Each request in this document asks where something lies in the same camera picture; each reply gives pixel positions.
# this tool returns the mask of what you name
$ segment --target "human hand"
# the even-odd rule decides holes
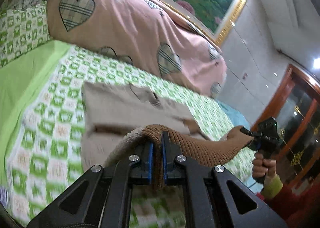
[[[277,162],[272,159],[264,159],[263,155],[259,152],[255,153],[255,159],[252,161],[252,177],[263,177],[266,175],[263,185],[266,186],[276,177]]]

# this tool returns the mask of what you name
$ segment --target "handle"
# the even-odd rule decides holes
[[[270,159],[271,158],[271,155],[272,153],[268,152],[268,151],[264,151],[264,150],[259,150],[259,153],[261,153],[263,155],[263,159]],[[263,184],[264,183],[264,180],[266,178],[266,174],[262,177],[255,177],[253,178],[257,183],[259,184]]]

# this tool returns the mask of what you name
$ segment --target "red clothing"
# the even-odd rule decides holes
[[[296,196],[287,185],[266,203],[280,215],[290,228],[298,227],[305,218],[309,217],[312,208],[320,204],[320,184],[312,186],[305,193]]]

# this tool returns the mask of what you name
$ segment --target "green checkered bedsheet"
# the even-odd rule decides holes
[[[82,173],[80,139],[85,130],[84,81],[148,86],[156,94],[188,105],[201,129],[219,140],[233,126],[218,104],[186,88],[123,62],[72,46],[38,98],[24,111],[15,145],[6,160],[9,209],[26,225]],[[225,166],[240,180],[251,174],[253,152],[242,149]],[[130,227],[184,227],[177,187],[133,190]]]

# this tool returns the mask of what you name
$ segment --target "pink duvet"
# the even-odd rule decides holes
[[[54,39],[102,53],[203,95],[226,77],[220,49],[159,0],[48,0]]]

